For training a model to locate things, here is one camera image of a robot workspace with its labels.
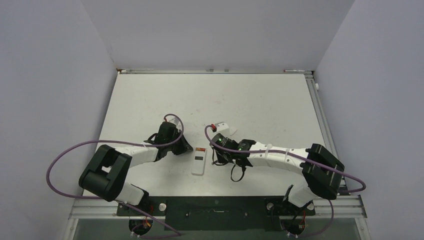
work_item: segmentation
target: cable tie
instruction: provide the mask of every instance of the cable tie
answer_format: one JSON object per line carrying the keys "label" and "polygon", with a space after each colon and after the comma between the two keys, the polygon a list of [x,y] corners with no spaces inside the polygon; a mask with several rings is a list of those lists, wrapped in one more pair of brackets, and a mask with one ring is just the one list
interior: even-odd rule
{"label": "cable tie", "polygon": [[268,143],[266,145],[266,150],[265,150],[265,159],[267,159],[268,157],[268,151],[273,147],[273,145],[271,143]]}
{"label": "cable tie", "polygon": [[287,155],[289,154],[289,152],[290,152],[290,148],[286,148],[285,149],[284,161],[287,159]]}

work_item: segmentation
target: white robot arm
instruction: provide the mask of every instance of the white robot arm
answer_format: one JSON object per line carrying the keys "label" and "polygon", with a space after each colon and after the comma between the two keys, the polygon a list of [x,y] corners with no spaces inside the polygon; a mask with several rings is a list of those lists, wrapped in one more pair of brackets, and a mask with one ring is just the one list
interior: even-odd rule
{"label": "white robot arm", "polygon": [[213,124],[211,128],[217,134],[210,140],[210,146],[216,151],[220,165],[232,163],[241,167],[242,177],[247,167],[255,166],[278,168],[303,176],[304,182],[290,186],[284,195],[284,200],[298,208],[317,197],[336,199],[342,176],[301,159],[310,159],[343,172],[345,166],[322,145],[314,143],[311,148],[285,148],[248,139],[236,142],[229,138],[230,128],[225,122]]}
{"label": "white robot arm", "polygon": [[149,143],[145,146],[114,148],[101,145],[81,174],[79,186],[108,202],[116,200],[139,205],[147,199],[149,193],[125,181],[129,168],[157,162],[168,152],[180,155],[193,151],[182,132],[177,129],[178,124],[176,118],[162,122],[159,131],[145,141]]}

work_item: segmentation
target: gray wall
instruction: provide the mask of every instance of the gray wall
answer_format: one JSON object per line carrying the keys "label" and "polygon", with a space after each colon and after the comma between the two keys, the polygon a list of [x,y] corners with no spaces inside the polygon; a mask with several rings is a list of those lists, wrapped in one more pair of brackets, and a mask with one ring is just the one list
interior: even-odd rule
{"label": "gray wall", "polygon": [[354,0],[81,0],[123,69],[315,70]]}
{"label": "gray wall", "polygon": [[423,12],[356,0],[315,73],[340,159],[368,183],[373,240],[424,239]]}
{"label": "gray wall", "polygon": [[[61,151],[99,137],[116,70],[79,0],[0,3],[0,233],[61,239],[73,199],[46,169]],[[78,192],[92,147],[65,157],[52,181]]]}

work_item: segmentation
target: white table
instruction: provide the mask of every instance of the white table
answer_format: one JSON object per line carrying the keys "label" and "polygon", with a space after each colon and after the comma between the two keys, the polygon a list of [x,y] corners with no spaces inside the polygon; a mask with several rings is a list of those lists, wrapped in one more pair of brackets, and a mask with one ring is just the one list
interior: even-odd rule
{"label": "white table", "polygon": [[[169,152],[159,162],[130,168],[126,180],[151,196],[281,196],[303,181],[285,170],[248,167],[242,181],[232,182],[232,164],[211,165],[212,150],[204,136],[211,123],[237,128],[236,141],[287,148],[324,145],[303,74],[119,74],[100,139],[141,143],[158,131],[167,113],[182,119],[193,148],[208,148],[206,166],[203,176],[194,176],[192,153]],[[234,179],[240,174],[236,168]]]}

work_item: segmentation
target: white remote control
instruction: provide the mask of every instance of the white remote control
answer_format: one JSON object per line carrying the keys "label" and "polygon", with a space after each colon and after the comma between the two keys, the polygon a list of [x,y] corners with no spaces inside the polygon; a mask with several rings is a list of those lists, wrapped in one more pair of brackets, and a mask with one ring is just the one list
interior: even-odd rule
{"label": "white remote control", "polygon": [[203,176],[205,173],[206,148],[196,147],[194,151],[193,166],[191,174],[195,176]]}

